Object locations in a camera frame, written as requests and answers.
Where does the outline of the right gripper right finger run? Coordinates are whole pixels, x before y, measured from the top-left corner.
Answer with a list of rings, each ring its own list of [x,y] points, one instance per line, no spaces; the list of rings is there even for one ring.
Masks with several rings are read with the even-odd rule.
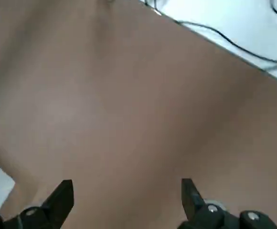
[[[277,229],[274,221],[256,210],[235,216],[214,203],[207,203],[190,178],[181,180],[181,203],[187,220],[179,229]]]

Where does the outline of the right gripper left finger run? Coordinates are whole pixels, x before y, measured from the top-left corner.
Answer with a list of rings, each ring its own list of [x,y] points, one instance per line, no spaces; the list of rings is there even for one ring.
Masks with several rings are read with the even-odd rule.
[[[40,206],[29,207],[8,220],[0,215],[0,229],[59,229],[73,206],[73,182],[63,180]]]

